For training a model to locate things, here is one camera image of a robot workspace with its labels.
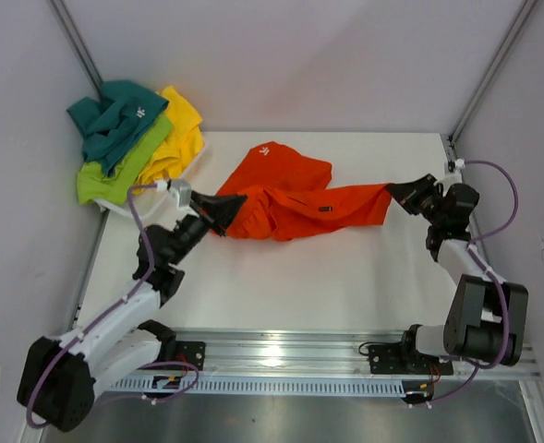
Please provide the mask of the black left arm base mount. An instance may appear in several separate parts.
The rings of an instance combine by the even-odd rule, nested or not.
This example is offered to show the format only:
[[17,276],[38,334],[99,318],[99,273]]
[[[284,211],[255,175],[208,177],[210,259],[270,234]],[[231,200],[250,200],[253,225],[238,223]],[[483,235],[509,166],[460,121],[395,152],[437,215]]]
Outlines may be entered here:
[[181,341],[174,330],[152,319],[141,323],[139,329],[149,332],[161,344],[156,362],[186,362],[199,371],[203,369],[207,347],[204,341]]

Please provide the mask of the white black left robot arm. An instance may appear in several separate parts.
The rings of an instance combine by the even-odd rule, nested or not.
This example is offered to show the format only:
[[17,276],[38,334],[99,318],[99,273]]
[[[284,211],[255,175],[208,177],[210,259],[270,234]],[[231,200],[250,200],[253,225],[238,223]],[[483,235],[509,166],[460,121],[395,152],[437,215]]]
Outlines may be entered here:
[[180,262],[208,233],[225,235],[246,200],[184,191],[178,207],[186,214],[173,229],[138,226],[138,266],[123,294],[89,321],[30,346],[17,393],[30,427],[73,430],[114,383],[137,369],[198,374],[196,365],[177,358],[175,331],[153,315],[177,293],[185,277]]

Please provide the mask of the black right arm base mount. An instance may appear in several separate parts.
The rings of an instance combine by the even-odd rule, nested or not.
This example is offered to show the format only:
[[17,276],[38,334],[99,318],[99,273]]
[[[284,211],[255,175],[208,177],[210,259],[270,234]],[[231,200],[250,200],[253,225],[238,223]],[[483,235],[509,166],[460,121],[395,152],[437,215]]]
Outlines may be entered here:
[[444,375],[453,374],[453,363],[441,360],[438,355],[421,353],[416,347],[417,331],[412,325],[397,342],[365,341],[358,346],[358,353],[369,362],[373,375]]

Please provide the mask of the orange shorts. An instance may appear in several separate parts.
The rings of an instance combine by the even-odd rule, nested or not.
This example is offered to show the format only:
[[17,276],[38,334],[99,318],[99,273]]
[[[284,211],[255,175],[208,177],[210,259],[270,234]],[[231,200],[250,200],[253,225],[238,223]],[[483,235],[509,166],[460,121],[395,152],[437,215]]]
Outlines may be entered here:
[[226,234],[286,242],[346,227],[383,225],[392,197],[385,184],[330,188],[332,165],[275,141],[251,150],[219,188],[247,198]]

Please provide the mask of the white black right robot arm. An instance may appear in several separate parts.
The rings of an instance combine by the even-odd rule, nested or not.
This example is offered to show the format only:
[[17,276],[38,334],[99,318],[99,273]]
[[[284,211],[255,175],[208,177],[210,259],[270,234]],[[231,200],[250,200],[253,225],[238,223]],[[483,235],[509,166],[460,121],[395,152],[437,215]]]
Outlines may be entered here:
[[399,365],[415,373],[431,356],[482,369],[515,365],[523,349],[528,291],[505,280],[478,253],[468,230],[477,190],[463,183],[445,186],[431,174],[386,189],[408,214],[429,223],[426,248],[456,285],[443,324],[416,324],[405,332],[408,343],[397,351]]

